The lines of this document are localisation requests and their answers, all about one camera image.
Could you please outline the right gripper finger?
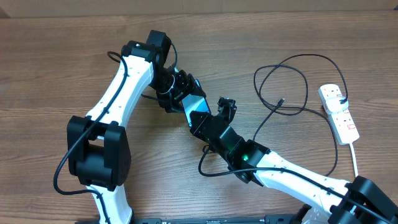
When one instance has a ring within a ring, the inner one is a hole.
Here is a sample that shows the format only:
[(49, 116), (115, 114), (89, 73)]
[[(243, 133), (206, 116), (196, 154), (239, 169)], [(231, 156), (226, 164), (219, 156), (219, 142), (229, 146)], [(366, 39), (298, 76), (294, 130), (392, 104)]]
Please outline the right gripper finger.
[(232, 122), (236, 114), (236, 101), (231, 98), (220, 97), (218, 101), (218, 116), (221, 116), (226, 122)]
[(190, 113), (191, 119), (191, 133), (202, 133), (210, 129), (214, 123), (214, 116), (209, 112), (193, 111)]

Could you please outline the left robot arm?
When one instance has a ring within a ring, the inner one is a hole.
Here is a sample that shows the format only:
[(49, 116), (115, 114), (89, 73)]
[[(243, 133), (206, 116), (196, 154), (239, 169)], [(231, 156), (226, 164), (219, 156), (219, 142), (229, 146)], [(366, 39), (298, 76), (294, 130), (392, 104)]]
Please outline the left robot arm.
[(119, 64), (108, 89), (86, 116), (73, 116), (67, 126), (68, 152), (64, 163), (85, 185), (98, 208), (98, 223), (132, 223), (124, 183), (131, 166), (126, 127), (147, 86), (168, 113), (209, 112), (198, 80), (176, 64), (165, 67), (174, 44), (166, 33), (152, 30), (146, 42), (129, 41), (120, 53), (108, 55)]

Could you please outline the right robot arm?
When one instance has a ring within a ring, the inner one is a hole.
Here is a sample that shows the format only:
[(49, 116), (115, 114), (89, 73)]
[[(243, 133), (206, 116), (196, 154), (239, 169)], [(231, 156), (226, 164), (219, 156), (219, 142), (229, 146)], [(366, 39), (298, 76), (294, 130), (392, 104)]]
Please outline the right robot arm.
[(235, 101), (220, 98), (213, 116), (203, 96), (184, 100), (190, 132), (208, 143), (227, 163), (226, 172), (245, 183), (287, 193), (308, 207), (301, 223), (397, 223), (397, 205), (371, 180), (334, 179), (295, 165), (253, 140), (245, 140), (229, 125)]

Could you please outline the blue Samsung Galaxy smartphone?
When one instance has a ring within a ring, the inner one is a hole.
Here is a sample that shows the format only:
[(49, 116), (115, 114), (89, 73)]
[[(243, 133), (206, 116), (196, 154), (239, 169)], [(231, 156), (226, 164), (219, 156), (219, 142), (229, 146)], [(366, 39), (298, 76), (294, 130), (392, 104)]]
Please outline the blue Samsung Galaxy smartphone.
[(192, 111), (198, 112), (207, 112), (211, 113), (211, 110), (208, 106), (208, 102), (205, 96), (196, 96), (196, 95), (187, 95), (182, 100), (182, 105), (184, 109), (184, 113), (187, 119), (188, 126), (192, 127), (192, 121), (190, 118), (190, 113)]

